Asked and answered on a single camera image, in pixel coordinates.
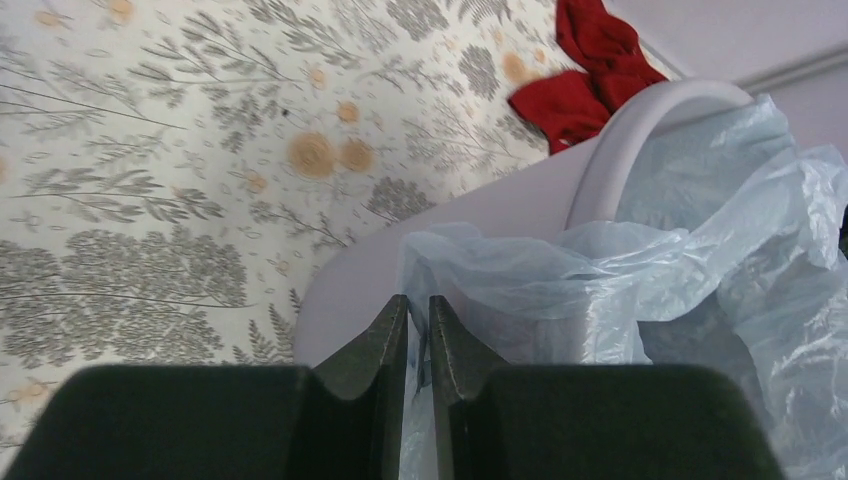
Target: light blue plastic bag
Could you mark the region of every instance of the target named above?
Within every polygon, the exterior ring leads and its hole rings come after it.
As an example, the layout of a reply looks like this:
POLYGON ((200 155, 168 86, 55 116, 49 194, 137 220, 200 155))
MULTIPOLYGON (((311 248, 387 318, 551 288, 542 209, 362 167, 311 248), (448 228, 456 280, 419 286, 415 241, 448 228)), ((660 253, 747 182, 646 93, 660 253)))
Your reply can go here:
MULTIPOLYGON (((418 333, 427 299, 445 294, 514 363, 647 363, 647 351, 716 368, 742 386, 790 478, 844 478, 846 204, 839 153, 797 151, 761 98, 649 140, 615 222, 554 243, 436 226, 406 238, 400 284, 418 333)), ((411 338, 403 478, 428 478, 416 452, 433 440, 432 396, 411 338)))

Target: white wall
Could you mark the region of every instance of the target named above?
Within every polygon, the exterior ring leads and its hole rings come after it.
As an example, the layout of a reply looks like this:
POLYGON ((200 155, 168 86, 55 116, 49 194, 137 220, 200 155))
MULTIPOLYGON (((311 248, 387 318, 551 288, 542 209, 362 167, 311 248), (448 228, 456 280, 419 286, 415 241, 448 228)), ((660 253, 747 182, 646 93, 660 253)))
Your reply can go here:
POLYGON ((848 65, 771 90, 802 146, 832 143, 848 160, 848 65))
POLYGON ((686 76, 739 82, 848 45, 848 0, 605 0, 686 76))

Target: red fabric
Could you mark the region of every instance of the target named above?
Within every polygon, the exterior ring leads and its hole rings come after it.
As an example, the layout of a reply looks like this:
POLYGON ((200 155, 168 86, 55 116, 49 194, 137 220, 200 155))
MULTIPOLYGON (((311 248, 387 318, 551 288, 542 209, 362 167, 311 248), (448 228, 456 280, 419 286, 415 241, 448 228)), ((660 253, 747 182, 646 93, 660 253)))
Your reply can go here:
POLYGON ((665 80, 648 65, 633 27, 607 13, 601 0, 559 0, 556 33, 587 73, 537 80, 509 99, 521 118, 545 132, 551 154, 597 135, 630 97, 665 80))

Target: floral wallpaper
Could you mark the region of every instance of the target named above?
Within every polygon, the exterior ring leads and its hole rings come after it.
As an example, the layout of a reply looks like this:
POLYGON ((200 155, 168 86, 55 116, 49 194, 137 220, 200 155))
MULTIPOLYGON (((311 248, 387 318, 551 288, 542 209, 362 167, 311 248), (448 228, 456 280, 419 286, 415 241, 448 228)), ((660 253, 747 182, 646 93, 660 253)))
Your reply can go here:
POLYGON ((0 0, 0 472, 103 362, 292 360, 340 249, 543 159, 553 0, 0 0))

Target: orange flower pattern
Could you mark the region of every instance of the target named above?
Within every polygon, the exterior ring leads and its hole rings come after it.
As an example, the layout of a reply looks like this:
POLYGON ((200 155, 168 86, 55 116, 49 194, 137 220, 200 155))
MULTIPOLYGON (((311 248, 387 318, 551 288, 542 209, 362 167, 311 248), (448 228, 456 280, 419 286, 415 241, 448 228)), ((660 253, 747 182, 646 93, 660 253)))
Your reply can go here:
POLYGON ((29 383, 26 385, 18 386, 12 390, 6 392, 6 396, 0 398, 0 405, 9 403, 16 410, 20 410, 20 408, 24 405, 35 404, 35 403, 44 403, 51 395, 51 386, 55 382, 42 382, 35 378, 30 377, 29 383))
POLYGON ((62 23, 62 18, 53 12, 47 12, 44 10, 39 10, 35 12, 35 21, 44 25, 45 27, 61 27, 64 26, 62 23))
POLYGON ((495 30, 492 32, 492 40, 494 40, 494 41, 495 41, 495 45, 497 45, 497 46, 499 46, 499 47, 500 47, 501 45, 503 45, 503 41, 504 41, 503 32, 502 32, 502 31, 500 31, 500 29, 495 29, 495 30))
POLYGON ((135 12, 135 6, 130 2, 130 0, 110 0, 109 1, 109 13, 112 15, 112 19, 115 23, 119 25, 125 25, 129 23, 130 19, 135 12))
POLYGON ((359 107, 353 102, 341 102, 336 110, 336 115, 344 123, 357 123, 359 121, 359 107))
POLYGON ((515 52, 509 52, 503 56, 501 63, 504 75, 513 85, 520 85, 527 81, 527 67, 524 60, 515 52))
POLYGON ((367 172, 374 165, 374 150, 358 138, 348 140, 342 145, 339 162, 352 172, 367 172))
POLYGON ((313 68, 309 71, 309 83, 316 90, 324 90, 327 87, 327 77, 324 71, 320 68, 313 68))
POLYGON ((320 133, 302 133, 289 143, 289 163, 304 177, 327 178, 335 168, 333 146, 320 133))
POLYGON ((247 189, 252 193, 262 193, 268 186, 268 180, 265 180, 265 177, 256 172, 249 172, 245 178, 247 179, 247 189))
POLYGON ((276 270, 277 273, 279 273, 280 275, 285 276, 288 273, 290 267, 291 265, 289 265, 289 262, 285 260, 280 260, 274 265, 274 270, 276 270))

